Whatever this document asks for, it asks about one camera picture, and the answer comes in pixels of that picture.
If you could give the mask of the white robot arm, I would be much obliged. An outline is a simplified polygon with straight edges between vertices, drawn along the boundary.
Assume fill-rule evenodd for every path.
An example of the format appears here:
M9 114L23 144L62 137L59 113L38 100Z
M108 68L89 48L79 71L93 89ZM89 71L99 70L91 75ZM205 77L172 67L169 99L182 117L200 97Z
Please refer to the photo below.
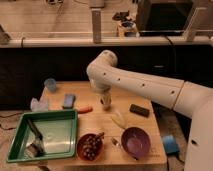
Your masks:
M110 108L110 88L117 86L191 118L184 171L213 171L213 88L118 69L117 61L115 53L104 50L86 69L103 108Z

